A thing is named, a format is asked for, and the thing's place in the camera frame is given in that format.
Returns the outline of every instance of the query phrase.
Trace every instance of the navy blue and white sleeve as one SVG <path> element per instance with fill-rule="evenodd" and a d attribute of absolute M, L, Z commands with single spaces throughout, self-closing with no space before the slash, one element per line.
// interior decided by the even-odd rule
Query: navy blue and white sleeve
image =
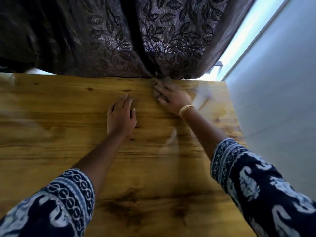
<path fill-rule="evenodd" d="M 69 169 L 11 209 L 0 220 L 0 236 L 83 236 L 94 202 L 90 179 Z"/>
<path fill-rule="evenodd" d="M 259 237 L 315 236 L 316 203 L 235 140 L 227 138 L 218 144 L 211 175 Z"/>

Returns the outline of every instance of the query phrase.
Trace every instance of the person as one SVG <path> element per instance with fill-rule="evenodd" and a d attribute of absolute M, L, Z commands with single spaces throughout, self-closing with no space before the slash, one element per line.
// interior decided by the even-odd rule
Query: person
<path fill-rule="evenodd" d="M 315 202 L 296 192 L 277 169 L 228 138 L 191 108 L 190 96 L 172 83 L 156 85 L 160 104 L 190 126 L 211 161 L 211 176 L 231 196 L 260 237 L 314 236 Z M 132 98 L 107 112 L 108 136 L 69 170 L 10 210 L 0 221 L 0 236 L 83 236 L 95 199 L 111 163 L 136 126 Z"/>

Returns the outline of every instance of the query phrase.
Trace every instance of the yellow wristband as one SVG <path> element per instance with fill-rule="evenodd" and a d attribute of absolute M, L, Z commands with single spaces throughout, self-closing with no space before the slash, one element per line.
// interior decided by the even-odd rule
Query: yellow wristband
<path fill-rule="evenodd" d="M 184 107 L 181 108 L 181 110 L 179 111 L 179 116 L 182 117 L 182 113 L 188 109 L 193 108 L 193 105 L 185 105 Z"/>

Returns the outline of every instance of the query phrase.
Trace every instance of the wooden table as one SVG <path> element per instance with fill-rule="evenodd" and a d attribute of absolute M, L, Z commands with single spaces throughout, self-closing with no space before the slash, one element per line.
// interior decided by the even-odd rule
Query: wooden table
<path fill-rule="evenodd" d="M 207 119 L 245 144 L 225 82 L 175 82 L 196 96 Z M 137 126 L 110 169 L 85 236 L 254 236 L 211 179 L 196 137 L 152 98 L 149 79 L 0 74 L 0 214 L 100 142 L 108 106 L 125 93 L 135 98 Z"/>

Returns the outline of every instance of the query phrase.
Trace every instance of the wall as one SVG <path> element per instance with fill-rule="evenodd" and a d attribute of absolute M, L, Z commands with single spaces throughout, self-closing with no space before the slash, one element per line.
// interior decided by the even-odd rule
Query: wall
<path fill-rule="evenodd" d="M 316 0 L 290 0 L 225 81 L 248 147 L 316 199 Z"/>

